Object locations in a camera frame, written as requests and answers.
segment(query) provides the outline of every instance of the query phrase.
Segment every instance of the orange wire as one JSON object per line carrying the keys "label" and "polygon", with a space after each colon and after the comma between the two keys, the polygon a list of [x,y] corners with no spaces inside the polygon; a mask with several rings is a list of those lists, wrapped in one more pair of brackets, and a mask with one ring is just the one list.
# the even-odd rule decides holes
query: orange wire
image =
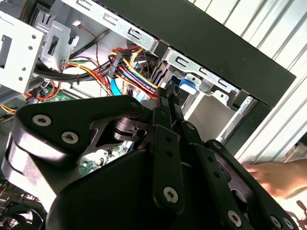
{"label": "orange wire", "polygon": [[126,73],[127,75],[129,75],[130,77],[132,77],[135,81],[137,81],[144,88],[144,90],[146,90],[146,91],[148,91],[150,93],[153,93],[153,94],[155,93],[155,92],[152,92],[150,89],[147,89],[145,83],[143,83],[141,81],[138,81],[136,77],[134,77],[131,74],[129,74],[122,66],[119,66],[119,69],[121,71],[123,71],[124,73]]}
{"label": "orange wire", "polygon": [[[48,99],[54,98],[59,92],[57,92],[56,94],[53,95],[54,90],[55,90],[56,87],[55,87],[55,85],[54,85],[54,81],[51,81],[51,84],[52,84],[52,90],[51,90],[50,93],[48,93],[48,94],[47,94],[46,96],[44,96],[44,97],[36,97],[36,98],[39,99],[39,100],[48,100]],[[24,96],[25,98],[32,97],[32,95],[31,95],[30,93],[28,93],[28,92],[25,92],[25,93],[23,94],[23,96]]]}
{"label": "orange wire", "polygon": [[135,88],[139,89],[140,91],[142,91],[144,94],[146,94],[147,97],[152,98],[154,96],[149,95],[145,90],[143,90],[142,88],[140,88],[139,86],[137,86],[136,84],[130,82],[129,80],[127,80],[125,77],[120,76],[119,74],[115,74],[115,76],[117,76],[118,78],[121,78],[123,81],[125,81],[126,83],[134,86]]}
{"label": "orange wire", "polygon": [[49,99],[54,98],[54,97],[59,93],[59,91],[60,91],[60,89],[61,89],[61,84],[62,84],[62,82],[59,81],[58,89],[57,89],[57,91],[54,93],[54,95],[52,95],[52,96],[50,96],[50,97],[37,97],[37,99],[39,99],[39,100],[49,100]]}

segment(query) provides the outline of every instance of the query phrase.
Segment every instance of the sheet metal panel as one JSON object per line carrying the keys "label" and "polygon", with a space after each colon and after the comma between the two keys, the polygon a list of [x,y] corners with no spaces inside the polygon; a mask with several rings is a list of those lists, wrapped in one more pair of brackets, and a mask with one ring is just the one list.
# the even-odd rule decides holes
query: sheet metal panel
{"label": "sheet metal panel", "polygon": [[190,0],[301,78],[307,74],[306,0]]}

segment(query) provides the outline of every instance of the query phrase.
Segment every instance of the mounting hole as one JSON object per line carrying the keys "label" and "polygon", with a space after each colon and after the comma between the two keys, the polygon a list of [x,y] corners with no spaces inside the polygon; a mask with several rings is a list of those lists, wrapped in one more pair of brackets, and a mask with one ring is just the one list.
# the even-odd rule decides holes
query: mounting hole
{"label": "mounting hole", "polygon": [[167,156],[172,157],[173,153],[171,151],[166,151]]}
{"label": "mounting hole", "polygon": [[215,175],[215,177],[216,177],[216,178],[220,178],[220,175],[219,175],[219,173],[217,173],[217,172],[214,172],[213,174]]}
{"label": "mounting hole", "polygon": [[137,132],[136,136],[138,138],[144,137],[146,135],[146,130],[141,129],[140,131]]}
{"label": "mounting hole", "polygon": [[271,220],[272,220],[272,222],[273,222],[277,227],[279,227],[280,229],[282,228],[281,223],[279,222],[279,220],[278,220],[275,216],[271,216]]}
{"label": "mounting hole", "polygon": [[240,193],[238,190],[232,190],[232,195],[235,198],[236,204],[238,205],[238,208],[240,211],[244,214],[248,211],[248,203],[242,193]]}

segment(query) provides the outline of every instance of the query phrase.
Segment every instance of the black side panel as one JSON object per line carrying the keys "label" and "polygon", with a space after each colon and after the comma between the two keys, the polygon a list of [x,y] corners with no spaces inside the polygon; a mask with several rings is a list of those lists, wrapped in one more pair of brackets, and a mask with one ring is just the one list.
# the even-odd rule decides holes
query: black side panel
{"label": "black side panel", "polygon": [[274,107],[295,76],[187,0],[99,0]]}
{"label": "black side panel", "polygon": [[271,110],[264,103],[257,102],[224,144],[225,148],[234,156]]}

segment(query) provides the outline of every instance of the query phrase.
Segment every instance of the green circuit board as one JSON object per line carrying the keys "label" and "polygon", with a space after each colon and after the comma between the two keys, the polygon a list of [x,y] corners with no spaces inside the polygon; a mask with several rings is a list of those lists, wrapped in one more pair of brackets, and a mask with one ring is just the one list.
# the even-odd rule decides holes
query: green circuit board
{"label": "green circuit board", "polygon": [[[46,96],[48,95],[50,92],[52,91],[51,88],[45,88],[44,91],[43,91],[43,96]],[[61,93],[61,91],[54,97],[54,98],[51,98],[51,99],[48,99],[48,100],[44,100],[44,102],[60,102],[60,101],[67,101],[67,100],[71,100],[72,98]]]}

